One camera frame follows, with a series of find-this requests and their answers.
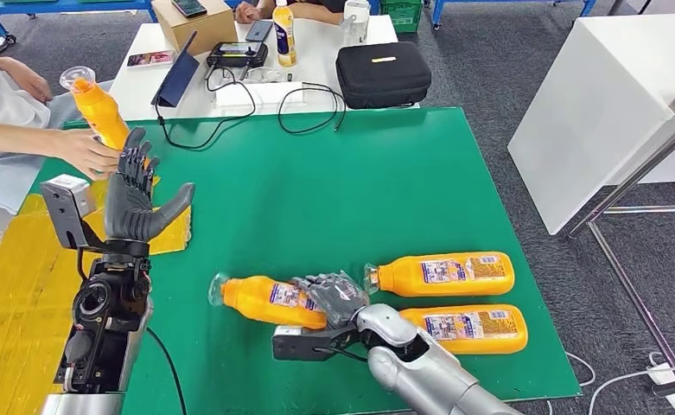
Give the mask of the person's right hand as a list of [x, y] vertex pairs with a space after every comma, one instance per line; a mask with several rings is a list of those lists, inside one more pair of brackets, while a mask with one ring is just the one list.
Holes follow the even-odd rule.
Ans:
[[241, 2], [234, 10], [235, 20], [242, 24], [251, 24], [262, 19], [257, 7], [248, 2]]
[[94, 181], [107, 179], [117, 170], [121, 151], [102, 144], [92, 130], [56, 131], [51, 154], [74, 166]]

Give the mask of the person's left hand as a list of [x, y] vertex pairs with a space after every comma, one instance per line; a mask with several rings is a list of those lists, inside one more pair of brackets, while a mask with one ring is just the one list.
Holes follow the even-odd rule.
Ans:
[[5, 71], [22, 90], [38, 101], [47, 103], [53, 98], [48, 82], [26, 64], [9, 58]]

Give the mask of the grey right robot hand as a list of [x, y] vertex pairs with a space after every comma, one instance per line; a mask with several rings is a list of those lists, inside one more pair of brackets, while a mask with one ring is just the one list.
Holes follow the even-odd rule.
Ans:
[[302, 290], [325, 314], [328, 329], [341, 329], [370, 304], [367, 293], [344, 271], [294, 277]]

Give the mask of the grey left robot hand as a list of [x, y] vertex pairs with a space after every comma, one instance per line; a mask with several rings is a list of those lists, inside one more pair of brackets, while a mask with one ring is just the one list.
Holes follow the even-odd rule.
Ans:
[[104, 205], [104, 230], [110, 239], [149, 242], [191, 206], [195, 185], [182, 184], [176, 195], [159, 208], [153, 207], [153, 177], [159, 159], [148, 158], [151, 143], [146, 130], [135, 127], [126, 138], [118, 167], [108, 180]]

